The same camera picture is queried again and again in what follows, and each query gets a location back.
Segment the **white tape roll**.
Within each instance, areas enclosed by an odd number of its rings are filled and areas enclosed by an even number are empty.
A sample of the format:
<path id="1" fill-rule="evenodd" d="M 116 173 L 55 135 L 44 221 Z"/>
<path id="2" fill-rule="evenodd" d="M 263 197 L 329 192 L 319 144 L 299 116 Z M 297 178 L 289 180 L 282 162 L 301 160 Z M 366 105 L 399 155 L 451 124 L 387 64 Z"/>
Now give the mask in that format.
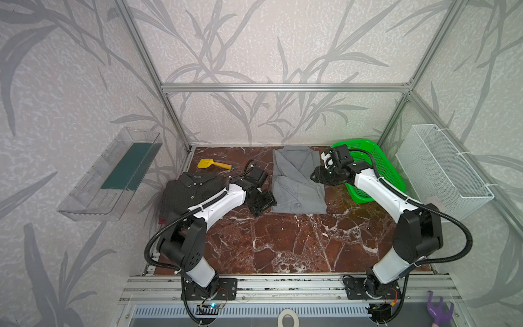
<path id="1" fill-rule="evenodd" d="M 291 322 L 291 327 L 300 326 L 300 319 L 298 317 L 298 314 L 292 309 L 283 309 L 283 311 L 280 312 L 277 319 L 277 326 L 286 327 L 286 322 Z"/>

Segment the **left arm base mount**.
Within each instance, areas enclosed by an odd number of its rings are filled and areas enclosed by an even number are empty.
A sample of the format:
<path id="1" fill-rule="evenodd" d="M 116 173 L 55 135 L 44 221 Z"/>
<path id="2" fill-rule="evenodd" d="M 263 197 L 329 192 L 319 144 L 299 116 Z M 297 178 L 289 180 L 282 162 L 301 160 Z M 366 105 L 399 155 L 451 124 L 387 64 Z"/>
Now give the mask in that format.
<path id="1" fill-rule="evenodd" d="M 182 279 L 181 299 L 195 317 L 217 316 L 229 302 L 236 299 L 238 279 L 214 278 L 207 287 Z"/>

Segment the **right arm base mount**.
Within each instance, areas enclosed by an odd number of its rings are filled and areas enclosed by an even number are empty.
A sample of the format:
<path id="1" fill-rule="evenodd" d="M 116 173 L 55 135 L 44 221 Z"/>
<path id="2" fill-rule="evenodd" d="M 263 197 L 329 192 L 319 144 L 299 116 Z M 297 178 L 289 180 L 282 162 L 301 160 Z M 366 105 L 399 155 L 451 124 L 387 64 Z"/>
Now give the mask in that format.
<path id="1" fill-rule="evenodd" d="M 369 319 L 378 326 L 387 326 L 396 316 L 402 298 L 398 282 L 381 285 L 367 277 L 345 275 L 342 277 L 348 300 L 368 301 Z"/>

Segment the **light grey long sleeve shirt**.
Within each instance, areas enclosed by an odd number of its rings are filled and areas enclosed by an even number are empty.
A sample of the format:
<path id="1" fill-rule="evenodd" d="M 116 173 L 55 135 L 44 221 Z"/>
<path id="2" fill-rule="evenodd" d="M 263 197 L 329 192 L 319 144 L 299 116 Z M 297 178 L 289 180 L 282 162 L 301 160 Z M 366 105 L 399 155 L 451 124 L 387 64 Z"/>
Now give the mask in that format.
<path id="1" fill-rule="evenodd" d="M 309 147 L 285 146 L 273 152 L 273 213 L 325 214 L 325 187 L 310 176 L 320 165 L 320 154 Z"/>

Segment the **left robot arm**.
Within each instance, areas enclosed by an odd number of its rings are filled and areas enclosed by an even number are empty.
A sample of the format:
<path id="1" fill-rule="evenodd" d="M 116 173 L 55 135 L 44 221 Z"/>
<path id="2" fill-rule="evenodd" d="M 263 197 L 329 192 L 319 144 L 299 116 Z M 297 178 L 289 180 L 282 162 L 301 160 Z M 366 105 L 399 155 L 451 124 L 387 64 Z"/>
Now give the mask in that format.
<path id="1" fill-rule="evenodd" d="M 251 160 L 235 177 L 184 172 L 167 183 L 160 208 L 166 224 L 146 244 L 144 259 L 181 276 L 184 301 L 205 301 L 223 290 L 218 272 L 204 258 L 207 232 L 243 205 L 254 217 L 274 206 L 275 197 L 262 188 L 267 177 Z"/>

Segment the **green plastic basket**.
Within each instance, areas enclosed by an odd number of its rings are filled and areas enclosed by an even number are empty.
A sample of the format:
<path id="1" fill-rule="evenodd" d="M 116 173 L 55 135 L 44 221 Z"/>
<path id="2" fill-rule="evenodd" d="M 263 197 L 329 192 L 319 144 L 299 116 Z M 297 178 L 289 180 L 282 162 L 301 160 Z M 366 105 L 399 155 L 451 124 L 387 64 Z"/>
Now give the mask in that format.
<path id="1" fill-rule="evenodd" d="M 397 172 L 395 167 L 392 166 L 385 153 L 375 142 L 368 139 L 355 139 L 334 143 L 332 145 L 332 148 L 342 145 L 346 145 L 349 149 L 359 149 L 370 153 L 373 156 L 373 159 L 375 160 L 379 174 L 400 191 L 404 193 L 407 191 L 407 187 L 402 177 Z M 363 192 L 361 189 L 358 189 L 355 186 L 346 184 L 346 188 L 352 200 L 358 204 L 365 204 L 374 201 L 372 197 L 370 197 L 367 193 Z"/>

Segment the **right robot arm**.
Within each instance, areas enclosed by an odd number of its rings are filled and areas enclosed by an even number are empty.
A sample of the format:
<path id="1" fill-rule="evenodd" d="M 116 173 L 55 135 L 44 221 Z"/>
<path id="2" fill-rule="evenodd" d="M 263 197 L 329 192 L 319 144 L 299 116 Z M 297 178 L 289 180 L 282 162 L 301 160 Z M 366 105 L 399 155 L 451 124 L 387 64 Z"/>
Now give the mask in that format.
<path id="1" fill-rule="evenodd" d="M 363 289 L 371 298 L 381 298 L 399 279 L 406 279 L 416 267 L 455 262 L 468 255 L 473 236 L 464 223 L 441 212 L 434 204 L 422 204 L 393 186 L 377 170 L 371 153 L 368 162 L 356 160 L 346 145 L 332 147 L 321 155 L 321 165 L 311 180 L 324 185 L 350 184 L 367 193 L 395 221 L 392 249 L 366 273 Z M 441 221 L 445 219 L 464 234 L 465 245 L 457 254 L 430 258 L 444 245 Z"/>

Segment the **dark striped folded shirt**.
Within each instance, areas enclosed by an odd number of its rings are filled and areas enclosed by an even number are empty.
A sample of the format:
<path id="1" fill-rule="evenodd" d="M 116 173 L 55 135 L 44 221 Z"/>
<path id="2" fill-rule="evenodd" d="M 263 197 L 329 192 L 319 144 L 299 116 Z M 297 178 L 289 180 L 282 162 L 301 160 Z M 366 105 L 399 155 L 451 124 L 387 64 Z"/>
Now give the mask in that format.
<path id="1" fill-rule="evenodd" d="M 226 179 L 215 173 L 182 173 L 177 180 L 166 184 L 159 210 L 159 223 L 170 223 L 187 212 L 189 207 L 220 193 L 226 185 Z"/>

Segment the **clear acrylic wall shelf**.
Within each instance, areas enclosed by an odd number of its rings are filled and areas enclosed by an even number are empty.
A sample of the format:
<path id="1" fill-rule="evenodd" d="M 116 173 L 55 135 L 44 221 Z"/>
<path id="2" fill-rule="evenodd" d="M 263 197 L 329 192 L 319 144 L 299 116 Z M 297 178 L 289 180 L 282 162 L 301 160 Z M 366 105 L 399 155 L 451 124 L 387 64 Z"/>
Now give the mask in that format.
<path id="1" fill-rule="evenodd" d="M 57 211 L 74 222 L 117 222 L 162 145 L 159 132 L 122 128 Z"/>

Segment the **yellow toy hammer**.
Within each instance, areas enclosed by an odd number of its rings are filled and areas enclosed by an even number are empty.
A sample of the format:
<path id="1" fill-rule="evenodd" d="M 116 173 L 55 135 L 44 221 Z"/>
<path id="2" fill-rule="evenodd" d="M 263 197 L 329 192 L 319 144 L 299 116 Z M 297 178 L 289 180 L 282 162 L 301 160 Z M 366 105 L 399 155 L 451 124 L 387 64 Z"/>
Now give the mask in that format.
<path id="1" fill-rule="evenodd" d="M 201 159 L 197 164 L 197 167 L 200 169 L 210 168 L 211 166 L 216 166 L 224 170 L 231 170 L 232 165 L 216 162 L 213 159 Z"/>

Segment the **purple plastic toy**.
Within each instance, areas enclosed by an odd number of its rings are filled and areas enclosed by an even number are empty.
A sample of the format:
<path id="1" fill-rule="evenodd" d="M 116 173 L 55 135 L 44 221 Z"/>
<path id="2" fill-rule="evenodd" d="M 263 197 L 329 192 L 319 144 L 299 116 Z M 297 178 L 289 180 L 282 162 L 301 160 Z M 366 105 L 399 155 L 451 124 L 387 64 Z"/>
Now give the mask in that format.
<path id="1" fill-rule="evenodd" d="M 444 298 L 441 296 L 437 305 L 433 303 L 434 292 L 428 292 L 428 302 L 426 308 L 433 319 L 432 327 L 438 327 L 441 324 L 448 324 L 451 322 L 454 314 L 454 304 L 450 302 L 446 304 Z"/>

